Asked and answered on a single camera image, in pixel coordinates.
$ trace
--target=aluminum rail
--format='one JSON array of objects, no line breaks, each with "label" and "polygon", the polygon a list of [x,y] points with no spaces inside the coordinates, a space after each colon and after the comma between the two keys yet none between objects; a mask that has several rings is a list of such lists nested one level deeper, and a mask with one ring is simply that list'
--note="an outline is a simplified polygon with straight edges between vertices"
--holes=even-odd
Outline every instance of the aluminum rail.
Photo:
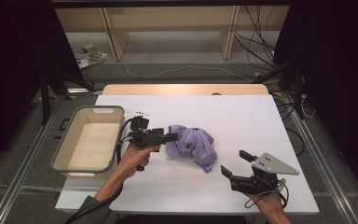
[{"label": "aluminum rail", "polygon": [[10,212],[10,209],[15,202],[17,195],[19,194],[21,190],[21,186],[24,183],[27,175],[29,174],[33,164],[34,160],[40,150],[40,148],[43,145],[43,142],[46,139],[46,135],[51,127],[52,120],[54,119],[54,115],[57,113],[58,109],[60,108],[62,102],[64,100],[64,96],[57,96],[56,99],[53,102],[52,113],[50,118],[47,120],[47,122],[42,125],[42,127],[39,129],[39,132],[34,139],[27,155],[25,156],[25,159],[22,161],[22,164],[14,176],[12,182],[7,188],[7,191],[5,195],[2,197],[0,201],[0,223],[4,223],[8,213]]},{"label": "aluminum rail", "polygon": [[[286,102],[293,102],[293,99],[289,93],[284,92],[283,97],[285,98]],[[334,174],[330,169],[327,161],[324,159],[321,150],[313,139],[307,124],[304,120],[299,118],[297,113],[293,113],[292,118],[307,144],[310,155],[315,161],[316,167],[318,168],[318,171],[321,174],[331,197],[336,203],[337,209],[341,214],[342,219],[347,224],[358,223],[358,217],[355,214],[353,207],[348,200],[348,197],[345,195],[344,190],[341,188],[336,178],[334,177]]]}]

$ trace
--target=black cable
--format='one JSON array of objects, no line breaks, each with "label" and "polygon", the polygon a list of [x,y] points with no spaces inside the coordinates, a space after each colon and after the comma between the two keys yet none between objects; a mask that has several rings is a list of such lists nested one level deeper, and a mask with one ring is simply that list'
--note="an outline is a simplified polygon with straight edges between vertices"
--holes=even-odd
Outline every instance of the black cable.
[{"label": "black cable", "polygon": [[253,39],[253,37],[255,36],[255,34],[258,35],[258,37],[261,39],[261,42],[263,43],[262,45],[263,45],[264,51],[265,51],[266,54],[267,54],[267,57],[268,57],[268,59],[269,59],[269,61],[270,61],[270,63],[271,63],[271,66],[272,66],[272,67],[276,67],[275,63],[274,63],[273,60],[271,60],[271,58],[270,58],[270,57],[273,58],[273,55],[272,55],[271,51],[269,51],[269,49],[266,49],[266,46],[272,47],[272,45],[270,45],[270,43],[268,43],[268,42],[264,39],[263,35],[262,35],[261,32],[260,32],[260,30],[261,30],[261,26],[260,26],[260,6],[257,6],[257,21],[256,21],[256,22],[255,22],[254,18],[252,17],[252,15],[251,15],[251,13],[250,13],[250,11],[249,11],[249,8],[248,8],[247,6],[246,6],[246,11],[248,12],[249,17],[250,17],[250,19],[251,19],[251,21],[252,21],[252,24],[253,24],[253,26],[254,26],[254,28],[255,28],[255,29],[254,29],[254,33],[252,34],[252,39]]},{"label": "black cable", "polygon": [[295,108],[293,107],[292,110],[282,119],[282,121],[284,121],[285,119],[287,119],[287,117],[289,117],[289,115],[295,110]]},{"label": "black cable", "polygon": [[[236,35],[234,35],[235,39],[238,41],[238,43],[240,44],[240,46],[243,48],[243,49],[246,49],[246,53],[251,53],[252,55],[254,55],[256,58],[258,58],[259,60],[261,60],[263,63],[266,63],[268,64],[269,66],[271,67],[274,67],[271,63],[267,62],[266,60],[262,59],[260,56],[258,56],[256,53],[254,53],[253,51],[251,51],[248,47],[246,47],[245,45],[243,45],[240,40],[237,38]],[[259,67],[259,66],[256,66],[255,64],[251,63],[250,59],[249,59],[249,55],[248,55],[248,62],[249,64],[251,64],[252,66],[254,67],[257,67],[257,68],[261,68],[261,69],[266,69],[266,70],[271,70],[269,68],[264,68],[264,67]]]},{"label": "black cable", "polygon": [[286,205],[289,203],[289,188],[287,188],[286,185],[284,185],[284,187],[286,188],[286,195],[287,195],[287,197],[284,198],[281,193],[279,194],[279,196],[280,196],[281,199],[283,200],[283,205],[282,205],[283,208],[285,208]]},{"label": "black cable", "polygon": [[275,99],[275,98],[274,98],[274,101],[275,101],[275,103],[279,103],[279,104],[280,104],[280,105],[277,105],[277,108],[278,108],[278,111],[279,111],[280,114],[283,113],[284,111],[286,111],[286,109],[287,109],[287,103],[285,103],[285,102],[282,101],[282,100]]},{"label": "black cable", "polygon": [[246,224],[252,224],[252,222],[254,222],[254,221],[255,221],[255,216],[253,216],[249,222],[246,222]]},{"label": "black cable", "polygon": [[287,131],[291,132],[291,133],[294,133],[295,135],[298,136],[298,138],[301,140],[301,143],[302,143],[302,148],[299,152],[296,153],[296,156],[301,156],[301,154],[303,154],[304,150],[305,150],[305,141],[304,141],[304,138],[299,134],[297,133],[296,131],[294,131],[293,129],[290,129],[290,128],[285,128]]},{"label": "black cable", "polygon": [[269,27],[269,17],[271,16],[273,9],[274,9],[274,6],[271,7],[271,10],[269,11],[269,14],[268,14],[267,19],[266,19],[266,32],[264,34],[265,39],[267,38],[267,30],[268,30],[268,27]]},{"label": "black cable", "polygon": [[92,80],[91,77],[89,77],[87,75],[83,75],[83,77],[87,77],[89,79],[89,82],[91,83],[91,85],[95,85],[95,82]]},{"label": "black cable", "polygon": [[251,207],[255,206],[255,204],[257,204],[260,200],[262,200],[266,195],[269,195],[270,193],[277,193],[277,190],[267,190],[267,191],[261,192],[259,194],[256,194],[255,196],[259,197],[259,199],[257,199],[257,201],[255,201],[251,205],[247,205],[252,200],[252,199],[249,199],[245,203],[245,208],[251,208]]},{"label": "black cable", "polygon": [[[235,32],[235,35],[239,36],[239,37],[242,38],[242,39],[245,39],[245,40],[248,40],[248,41],[252,41],[252,42],[254,42],[254,43],[258,44],[258,45],[263,45],[263,43],[258,42],[257,40],[253,40],[253,39],[251,39],[251,38],[248,38],[248,37],[245,37],[245,36],[243,36],[243,35],[238,34],[237,31]],[[269,49],[275,49],[273,46],[266,46],[266,47],[269,48]]]},{"label": "black cable", "polygon": [[74,222],[75,220],[77,220],[80,217],[83,217],[84,215],[86,215],[89,212],[92,212],[104,205],[107,205],[109,203],[111,203],[112,201],[114,201],[120,194],[121,191],[123,190],[123,185],[120,186],[120,188],[118,189],[118,191],[110,198],[103,200],[99,203],[95,203],[87,208],[82,209],[81,211],[78,211],[77,213],[75,213],[73,216],[71,216],[68,220],[66,220],[65,224],[69,224]]}]

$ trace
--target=wire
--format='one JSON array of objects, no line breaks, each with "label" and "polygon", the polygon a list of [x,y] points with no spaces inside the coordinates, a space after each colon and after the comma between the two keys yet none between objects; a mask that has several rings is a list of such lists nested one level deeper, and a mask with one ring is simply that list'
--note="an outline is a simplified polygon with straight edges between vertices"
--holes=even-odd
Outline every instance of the wire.
[{"label": "wire", "polygon": [[286,120],[287,117],[289,117],[289,115],[295,110],[295,108],[293,107],[292,110],[290,110],[290,112],[282,119],[282,121]]},{"label": "wire", "polygon": [[123,190],[123,185],[120,186],[120,188],[118,189],[118,191],[110,198],[106,199],[106,200],[103,200],[99,203],[95,203],[85,209],[82,209],[80,211],[78,211],[77,213],[75,213],[73,216],[71,216],[68,220],[66,220],[65,224],[69,224],[69,223],[72,223],[74,222],[75,220],[77,220],[78,218],[80,217],[83,217],[84,215],[86,215],[87,213],[91,212],[91,211],[94,211],[104,205],[107,205],[109,203],[111,203],[112,201],[114,201],[120,194],[121,194],[121,191]]},{"label": "wire", "polygon": [[255,64],[253,64],[253,63],[250,61],[250,59],[249,59],[249,53],[251,53],[251,54],[254,55],[256,58],[258,58],[259,60],[263,61],[263,63],[266,63],[266,64],[268,64],[268,65],[271,66],[271,67],[274,67],[273,64],[271,64],[271,63],[267,62],[266,60],[262,59],[260,56],[258,56],[256,53],[254,53],[253,51],[251,51],[251,50],[249,49],[251,42],[249,42],[248,47],[246,47],[244,44],[242,44],[242,43],[240,42],[240,40],[237,38],[236,35],[234,35],[234,37],[235,37],[235,39],[238,41],[238,43],[240,44],[240,46],[241,46],[243,49],[246,49],[246,54],[247,54],[247,58],[248,58],[249,64],[253,65],[253,66],[256,67],[256,68],[261,68],[261,69],[265,69],[265,70],[271,70],[270,68],[264,68],[264,67],[256,66]]},{"label": "wire", "polygon": [[[245,40],[248,40],[248,41],[252,41],[252,42],[254,42],[254,43],[258,44],[258,45],[264,45],[263,43],[258,42],[257,40],[253,40],[253,39],[251,39],[251,38],[248,38],[248,37],[245,37],[245,36],[243,36],[243,35],[240,35],[237,31],[235,32],[235,35],[239,36],[239,37],[242,38],[242,39],[245,39]],[[269,48],[269,49],[275,49],[273,46],[267,46],[267,48]]]},{"label": "wire", "polygon": [[[127,74],[130,76],[130,77],[143,77],[143,78],[154,78],[154,77],[160,77],[164,74],[167,74],[167,73],[171,73],[171,72],[177,72],[177,71],[181,71],[181,70],[185,70],[185,69],[205,69],[205,70],[217,70],[217,71],[223,71],[225,73],[228,73],[234,77],[241,77],[243,79],[246,79],[247,81],[249,82],[253,82],[251,79],[247,78],[247,77],[243,77],[241,75],[238,75],[238,74],[235,74],[235,73],[232,73],[232,72],[229,72],[228,70],[225,70],[225,69],[222,69],[222,68],[209,68],[209,67],[201,67],[201,66],[186,66],[186,67],[181,67],[181,68],[176,68],[176,69],[172,69],[172,70],[167,70],[167,71],[164,71],[164,72],[161,72],[161,73],[158,73],[156,75],[152,75],[152,76],[140,76],[140,75],[134,75],[130,72],[129,70],[129,67],[127,66],[126,63],[124,63],[123,61],[121,61],[124,66],[126,67],[126,71],[127,71]],[[264,82],[264,83],[274,83],[274,82],[279,82],[279,80],[272,80],[272,81],[268,81],[268,82]]]},{"label": "wire", "polygon": [[283,113],[284,111],[286,111],[287,106],[291,104],[291,103],[288,103],[288,104],[287,104],[287,103],[285,103],[284,101],[278,100],[278,99],[275,99],[275,98],[273,98],[273,99],[274,99],[275,103],[279,103],[279,104],[280,104],[280,105],[277,105],[277,108],[278,108],[278,111],[279,111],[280,114]]},{"label": "wire", "polygon": [[249,222],[246,222],[246,224],[252,224],[252,222],[254,222],[254,221],[255,221],[255,216],[253,216]]},{"label": "wire", "polygon": [[301,109],[302,109],[303,114],[304,114],[305,117],[307,117],[307,118],[309,118],[309,119],[312,119],[313,117],[315,117],[316,110],[315,110],[315,109],[313,110],[312,115],[308,115],[308,114],[305,112],[305,110],[304,110],[304,101],[305,101],[305,99],[306,99],[306,97],[304,97],[304,98],[302,99],[302,101],[301,101]]},{"label": "wire", "polygon": [[251,208],[253,207],[255,204],[257,204],[260,200],[262,200],[264,198],[264,196],[270,194],[270,193],[277,193],[278,191],[275,190],[267,190],[264,192],[261,192],[259,194],[256,194],[255,196],[260,197],[259,199],[257,199],[257,201],[253,202],[251,205],[247,205],[249,202],[252,201],[252,199],[249,199],[246,203],[245,203],[245,208]]},{"label": "wire", "polygon": [[84,75],[84,74],[83,74],[83,77],[87,77],[89,79],[89,82],[91,83],[91,85],[95,85],[95,82],[92,80],[91,77]]},{"label": "wire", "polygon": [[300,150],[299,152],[296,153],[296,156],[298,156],[298,157],[301,156],[301,154],[303,154],[303,152],[304,152],[304,150],[305,150],[305,141],[304,141],[304,138],[303,138],[298,132],[294,131],[293,129],[286,128],[286,127],[285,127],[285,129],[286,129],[286,131],[289,131],[289,132],[291,132],[291,133],[294,133],[294,134],[297,135],[298,138],[300,139],[300,141],[301,141],[301,143],[302,143],[302,148],[301,148],[301,150]]},{"label": "wire", "polygon": [[[268,14],[268,17],[267,17],[267,22],[266,22],[266,36],[267,36],[267,25],[268,25],[268,20],[269,20],[269,16],[271,15],[272,13],[272,10],[273,10],[274,7],[271,8],[271,11],[269,12]],[[249,8],[246,6],[246,11],[248,12],[248,15],[252,21],[252,24],[254,26],[254,32],[252,34],[252,38],[255,36],[255,34],[258,35],[258,37],[261,39],[261,42],[262,42],[262,46],[264,48],[264,51],[266,52],[267,54],[267,57],[270,61],[269,65],[271,65],[272,67],[276,67],[276,64],[273,62],[273,60],[271,58],[273,58],[273,54],[271,51],[269,51],[269,48],[266,48],[266,46],[269,46],[269,47],[272,47],[272,45],[270,45],[270,43],[268,43],[265,38],[262,36],[260,30],[261,30],[261,23],[260,23],[260,6],[257,6],[257,21],[255,22],[254,18],[252,17],[250,11],[249,11]]]},{"label": "wire", "polygon": [[86,67],[83,67],[83,68],[88,68],[88,67],[91,67],[91,66],[94,66],[94,65],[97,65],[97,64],[100,64],[100,63],[103,63],[104,62],[104,56],[101,52],[92,52],[92,54],[86,54],[80,58],[76,58],[77,61],[79,60],[82,60],[84,58],[87,58],[88,61],[89,61],[89,65],[86,66]]},{"label": "wire", "polygon": [[280,193],[279,196],[281,197],[282,201],[283,201],[283,205],[282,207],[285,208],[287,206],[287,204],[289,203],[289,188],[287,188],[286,185],[284,185],[284,188],[286,189],[286,195],[287,197],[284,198],[283,195]]}]

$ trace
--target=white plastic bin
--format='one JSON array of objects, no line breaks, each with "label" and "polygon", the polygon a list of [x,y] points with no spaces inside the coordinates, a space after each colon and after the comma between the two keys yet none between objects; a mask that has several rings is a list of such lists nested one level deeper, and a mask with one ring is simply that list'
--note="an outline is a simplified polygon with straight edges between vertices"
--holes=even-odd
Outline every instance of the white plastic bin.
[{"label": "white plastic bin", "polygon": [[124,109],[82,106],[72,116],[51,160],[51,167],[68,177],[105,178],[115,164],[116,142]]}]

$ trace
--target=crumpled cloth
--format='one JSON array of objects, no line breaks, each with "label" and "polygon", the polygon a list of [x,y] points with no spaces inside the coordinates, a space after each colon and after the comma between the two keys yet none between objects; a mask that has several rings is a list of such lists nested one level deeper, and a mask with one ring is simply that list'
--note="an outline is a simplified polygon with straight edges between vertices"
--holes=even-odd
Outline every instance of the crumpled cloth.
[{"label": "crumpled cloth", "polygon": [[181,159],[194,160],[205,173],[212,171],[217,154],[212,146],[213,138],[199,128],[187,128],[180,124],[169,126],[170,133],[178,133],[178,140],[166,143],[167,154]]}]

